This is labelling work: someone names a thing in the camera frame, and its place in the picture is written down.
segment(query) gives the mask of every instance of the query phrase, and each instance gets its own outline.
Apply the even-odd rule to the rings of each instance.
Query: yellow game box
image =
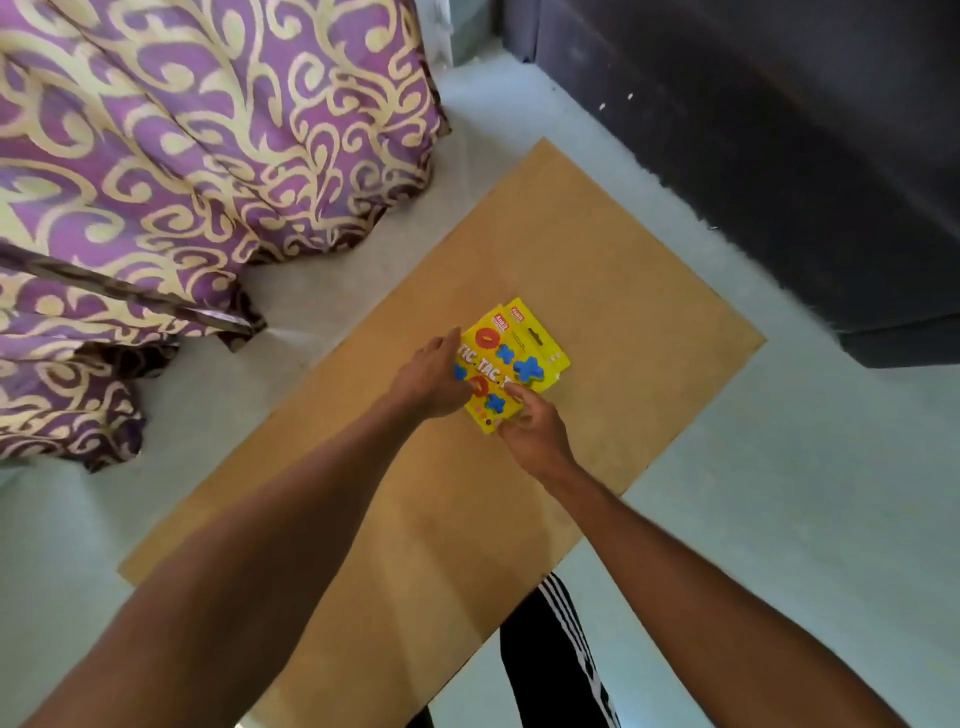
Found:
[[[484,432],[515,415],[523,405],[508,395],[507,382],[542,392],[570,366],[567,355],[520,299],[499,305],[461,336],[456,376],[476,394],[465,409]]]

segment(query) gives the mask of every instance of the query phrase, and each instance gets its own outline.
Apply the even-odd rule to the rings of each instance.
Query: red o symbol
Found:
[[[485,397],[490,393],[490,383],[487,382],[485,376],[472,376],[470,381],[473,382],[473,395],[475,397]]]
[[[479,328],[474,335],[481,349],[496,349],[500,346],[500,334],[492,328]]]

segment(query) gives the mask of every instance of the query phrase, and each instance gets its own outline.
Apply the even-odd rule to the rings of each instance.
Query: hand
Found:
[[[566,438],[564,421],[557,408],[536,392],[518,384],[506,384],[504,389],[522,401],[526,410],[519,419],[500,423],[497,434],[517,464],[551,490],[580,470]]]
[[[413,407],[423,418],[444,417],[464,406],[473,386],[453,375],[460,348],[460,328],[435,336],[396,374],[390,396]]]

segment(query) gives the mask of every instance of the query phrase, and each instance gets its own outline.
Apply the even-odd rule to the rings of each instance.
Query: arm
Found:
[[[191,536],[24,728],[232,728],[283,669],[407,438],[460,408],[460,331],[363,416]]]
[[[577,522],[704,713],[725,728],[904,728],[796,623],[647,521],[577,465],[557,410],[522,387],[528,416],[500,435]]]

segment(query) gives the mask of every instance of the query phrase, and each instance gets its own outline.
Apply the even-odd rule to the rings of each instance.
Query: purple and gold cloth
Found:
[[[130,378],[262,328],[243,267],[363,240],[446,131],[413,0],[4,3],[0,457],[133,457]]]

